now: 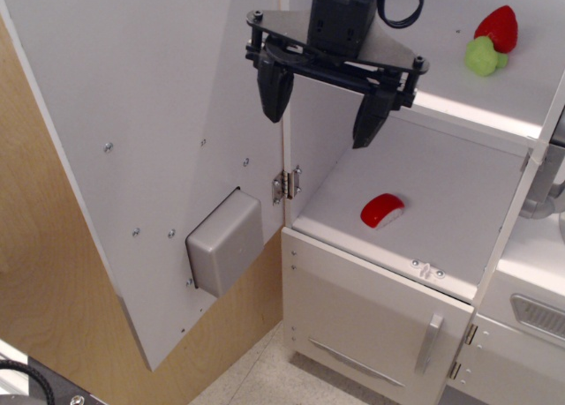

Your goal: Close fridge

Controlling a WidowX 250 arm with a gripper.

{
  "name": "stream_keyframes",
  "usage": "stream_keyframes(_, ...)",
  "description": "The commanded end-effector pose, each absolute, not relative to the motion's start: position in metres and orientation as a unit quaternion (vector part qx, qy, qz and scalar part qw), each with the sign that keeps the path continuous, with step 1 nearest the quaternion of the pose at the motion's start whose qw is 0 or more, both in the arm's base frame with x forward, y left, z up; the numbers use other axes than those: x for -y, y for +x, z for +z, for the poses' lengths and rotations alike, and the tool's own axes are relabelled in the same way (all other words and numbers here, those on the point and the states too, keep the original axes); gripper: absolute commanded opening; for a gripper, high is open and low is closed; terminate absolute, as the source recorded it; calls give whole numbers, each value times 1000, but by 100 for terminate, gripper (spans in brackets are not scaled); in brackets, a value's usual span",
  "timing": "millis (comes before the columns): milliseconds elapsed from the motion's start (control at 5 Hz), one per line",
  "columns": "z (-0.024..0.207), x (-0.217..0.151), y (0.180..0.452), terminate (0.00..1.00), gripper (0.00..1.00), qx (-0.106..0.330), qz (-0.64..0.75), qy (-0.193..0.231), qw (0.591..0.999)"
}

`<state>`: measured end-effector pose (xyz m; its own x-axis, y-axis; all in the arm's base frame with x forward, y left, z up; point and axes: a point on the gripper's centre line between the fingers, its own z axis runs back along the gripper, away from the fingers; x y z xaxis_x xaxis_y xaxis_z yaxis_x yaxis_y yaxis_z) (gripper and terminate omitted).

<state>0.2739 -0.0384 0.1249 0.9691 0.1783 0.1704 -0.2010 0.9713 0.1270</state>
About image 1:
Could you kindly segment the black gripper with plate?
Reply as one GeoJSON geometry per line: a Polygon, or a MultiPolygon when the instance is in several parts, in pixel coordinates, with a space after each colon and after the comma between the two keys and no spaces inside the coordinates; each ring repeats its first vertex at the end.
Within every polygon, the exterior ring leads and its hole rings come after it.
{"type": "Polygon", "coordinates": [[[290,101],[294,77],[316,79],[364,94],[353,126],[353,148],[370,146],[391,110],[410,107],[428,62],[386,34],[386,26],[414,24],[424,6],[388,19],[386,0],[312,0],[309,11],[250,11],[246,58],[258,72],[263,113],[278,123],[290,101]]]}

